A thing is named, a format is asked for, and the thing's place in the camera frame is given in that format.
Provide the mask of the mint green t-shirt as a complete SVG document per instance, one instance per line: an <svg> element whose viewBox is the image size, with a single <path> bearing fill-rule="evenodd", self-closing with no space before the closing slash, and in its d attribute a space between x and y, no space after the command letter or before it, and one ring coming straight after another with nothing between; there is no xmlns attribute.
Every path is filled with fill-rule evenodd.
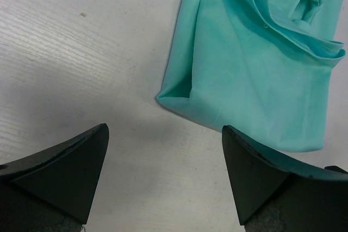
<svg viewBox="0 0 348 232"><path fill-rule="evenodd" d="M275 149L322 149L342 3L182 0L158 102Z"/></svg>

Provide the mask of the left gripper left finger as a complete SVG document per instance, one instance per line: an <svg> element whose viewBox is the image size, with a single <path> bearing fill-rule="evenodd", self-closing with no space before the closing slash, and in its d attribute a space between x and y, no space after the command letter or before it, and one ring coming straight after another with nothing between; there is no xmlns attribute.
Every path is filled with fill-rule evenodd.
<svg viewBox="0 0 348 232"><path fill-rule="evenodd" d="M1 231L82 231L109 142L99 124L1 165Z"/></svg>

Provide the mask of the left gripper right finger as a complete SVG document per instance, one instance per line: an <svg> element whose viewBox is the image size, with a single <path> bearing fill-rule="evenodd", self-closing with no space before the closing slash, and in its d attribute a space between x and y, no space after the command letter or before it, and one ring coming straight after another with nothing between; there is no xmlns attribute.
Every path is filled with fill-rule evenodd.
<svg viewBox="0 0 348 232"><path fill-rule="evenodd" d="M240 225L246 231L347 231L347 172L319 168L231 126L222 146Z"/></svg>

